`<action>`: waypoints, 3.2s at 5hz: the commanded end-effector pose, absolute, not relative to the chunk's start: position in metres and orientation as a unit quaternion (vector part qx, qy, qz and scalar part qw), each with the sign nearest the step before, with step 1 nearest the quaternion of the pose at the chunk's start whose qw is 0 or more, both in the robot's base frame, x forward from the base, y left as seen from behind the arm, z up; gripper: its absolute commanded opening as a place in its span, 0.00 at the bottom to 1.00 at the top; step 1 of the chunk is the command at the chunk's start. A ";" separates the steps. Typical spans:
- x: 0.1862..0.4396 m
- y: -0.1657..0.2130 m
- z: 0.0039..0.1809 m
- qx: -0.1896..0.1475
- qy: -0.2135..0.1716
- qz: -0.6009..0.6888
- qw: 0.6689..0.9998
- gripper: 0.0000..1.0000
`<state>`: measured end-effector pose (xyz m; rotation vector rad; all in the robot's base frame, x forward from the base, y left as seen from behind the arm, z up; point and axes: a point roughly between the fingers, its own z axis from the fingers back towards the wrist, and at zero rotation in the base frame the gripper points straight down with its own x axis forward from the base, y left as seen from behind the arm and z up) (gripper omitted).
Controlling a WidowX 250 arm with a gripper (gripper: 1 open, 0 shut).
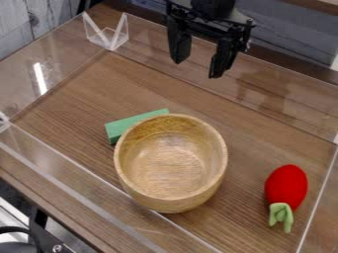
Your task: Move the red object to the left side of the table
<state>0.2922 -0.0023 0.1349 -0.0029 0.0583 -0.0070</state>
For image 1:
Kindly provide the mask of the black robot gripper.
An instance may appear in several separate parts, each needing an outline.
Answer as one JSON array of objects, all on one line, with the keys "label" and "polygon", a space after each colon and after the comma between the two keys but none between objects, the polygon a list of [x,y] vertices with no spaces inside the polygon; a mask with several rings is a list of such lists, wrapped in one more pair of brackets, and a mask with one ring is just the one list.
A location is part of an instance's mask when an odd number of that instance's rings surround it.
[{"label": "black robot gripper", "polygon": [[192,51],[192,36],[218,41],[209,77],[220,78],[232,68],[238,50],[248,51],[254,19],[236,7],[237,0],[166,0],[169,52],[181,64]]}]

